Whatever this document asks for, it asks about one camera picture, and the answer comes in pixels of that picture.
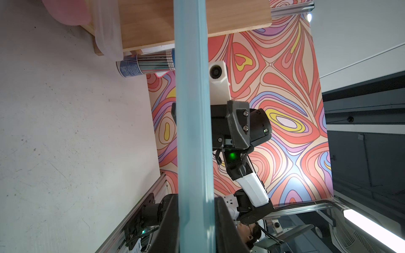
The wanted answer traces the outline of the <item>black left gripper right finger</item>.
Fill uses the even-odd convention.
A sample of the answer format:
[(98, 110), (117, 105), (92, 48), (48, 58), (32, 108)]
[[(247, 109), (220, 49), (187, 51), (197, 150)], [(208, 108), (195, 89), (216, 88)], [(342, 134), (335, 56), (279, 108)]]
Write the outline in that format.
[(215, 242), (217, 253), (249, 253), (242, 242), (225, 201), (215, 198)]

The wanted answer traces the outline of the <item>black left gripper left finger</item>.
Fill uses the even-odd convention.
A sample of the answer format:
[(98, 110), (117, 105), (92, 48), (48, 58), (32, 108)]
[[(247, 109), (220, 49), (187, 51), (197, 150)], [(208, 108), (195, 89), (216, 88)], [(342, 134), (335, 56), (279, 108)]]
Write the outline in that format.
[(149, 253), (179, 252), (179, 211), (178, 195), (165, 196), (168, 206), (158, 229), (158, 234), (149, 248)]

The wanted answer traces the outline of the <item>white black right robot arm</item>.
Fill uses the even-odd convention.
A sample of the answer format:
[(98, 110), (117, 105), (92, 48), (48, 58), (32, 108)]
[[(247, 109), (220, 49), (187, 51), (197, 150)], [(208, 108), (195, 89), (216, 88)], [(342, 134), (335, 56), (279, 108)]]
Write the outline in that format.
[[(180, 163), (180, 174), (190, 180), (187, 189), (197, 197), (209, 224), (231, 220), (255, 223), (274, 211), (250, 153), (272, 137), (272, 127), (263, 109), (229, 100), (211, 105), (210, 111), (187, 130), (188, 156)], [(231, 180), (241, 189), (225, 200), (214, 197), (213, 163), (224, 164)]]

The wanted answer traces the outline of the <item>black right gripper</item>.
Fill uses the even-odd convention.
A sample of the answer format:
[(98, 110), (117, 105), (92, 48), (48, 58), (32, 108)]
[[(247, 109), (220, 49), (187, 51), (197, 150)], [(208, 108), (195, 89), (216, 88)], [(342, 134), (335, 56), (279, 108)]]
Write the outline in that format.
[(213, 150), (245, 150), (250, 147), (250, 108), (248, 102), (229, 100), (211, 105)]

